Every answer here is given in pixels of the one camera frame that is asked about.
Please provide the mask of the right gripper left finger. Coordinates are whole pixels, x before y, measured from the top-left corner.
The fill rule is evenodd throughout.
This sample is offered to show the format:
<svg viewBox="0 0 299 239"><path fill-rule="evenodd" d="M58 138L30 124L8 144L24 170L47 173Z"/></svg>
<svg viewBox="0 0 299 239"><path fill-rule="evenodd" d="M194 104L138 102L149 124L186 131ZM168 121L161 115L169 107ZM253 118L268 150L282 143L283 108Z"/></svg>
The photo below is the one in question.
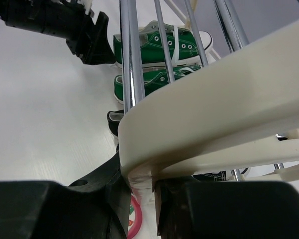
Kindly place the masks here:
<svg viewBox="0 0 299 239"><path fill-rule="evenodd" d="M0 182L0 239L125 239L130 197L118 154L69 186Z"/></svg>

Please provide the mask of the pink flip-flop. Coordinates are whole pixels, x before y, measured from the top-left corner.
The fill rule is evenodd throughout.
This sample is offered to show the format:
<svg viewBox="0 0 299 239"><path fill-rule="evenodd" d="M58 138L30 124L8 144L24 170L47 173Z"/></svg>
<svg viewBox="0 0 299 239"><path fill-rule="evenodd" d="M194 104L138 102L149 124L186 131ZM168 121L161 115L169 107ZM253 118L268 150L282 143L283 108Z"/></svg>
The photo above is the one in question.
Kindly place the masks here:
<svg viewBox="0 0 299 239"><path fill-rule="evenodd" d="M142 210L135 197L131 195L127 239L133 239L139 232L143 221Z"/></svg>

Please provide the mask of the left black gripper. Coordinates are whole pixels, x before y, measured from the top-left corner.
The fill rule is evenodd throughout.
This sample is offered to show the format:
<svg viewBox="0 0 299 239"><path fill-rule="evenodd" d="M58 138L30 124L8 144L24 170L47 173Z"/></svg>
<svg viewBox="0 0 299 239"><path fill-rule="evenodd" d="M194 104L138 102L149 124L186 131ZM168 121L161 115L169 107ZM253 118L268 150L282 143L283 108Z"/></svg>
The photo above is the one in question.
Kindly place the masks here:
<svg viewBox="0 0 299 239"><path fill-rule="evenodd" d="M10 27L66 39L86 65L115 63L108 16L99 12L93 23L81 0L0 0L0 18Z"/></svg>

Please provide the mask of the cream shoe rack chrome bars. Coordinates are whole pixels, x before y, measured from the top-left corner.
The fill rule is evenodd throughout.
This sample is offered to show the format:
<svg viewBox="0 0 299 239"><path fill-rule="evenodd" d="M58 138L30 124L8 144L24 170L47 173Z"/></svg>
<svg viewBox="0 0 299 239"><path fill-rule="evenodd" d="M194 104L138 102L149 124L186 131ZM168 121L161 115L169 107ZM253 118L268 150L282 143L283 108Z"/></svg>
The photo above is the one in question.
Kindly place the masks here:
<svg viewBox="0 0 299 239"><path fill-rule="evenodd" d="M118 135L143 204L160 179L299 161L299 20L145 97Z"/></svg>

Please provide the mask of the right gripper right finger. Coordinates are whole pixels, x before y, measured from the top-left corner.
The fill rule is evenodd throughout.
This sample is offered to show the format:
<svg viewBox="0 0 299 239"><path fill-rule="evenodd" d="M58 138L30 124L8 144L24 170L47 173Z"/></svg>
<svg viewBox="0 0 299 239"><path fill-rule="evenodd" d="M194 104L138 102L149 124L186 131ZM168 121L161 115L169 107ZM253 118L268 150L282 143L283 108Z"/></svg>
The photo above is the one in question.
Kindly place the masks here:
<svg viewBox="0 0 299 239"><path fill-rule="evenodd" d="M155 202L164 239L299 239L299 193L285 182L161 180Z"/></svg>

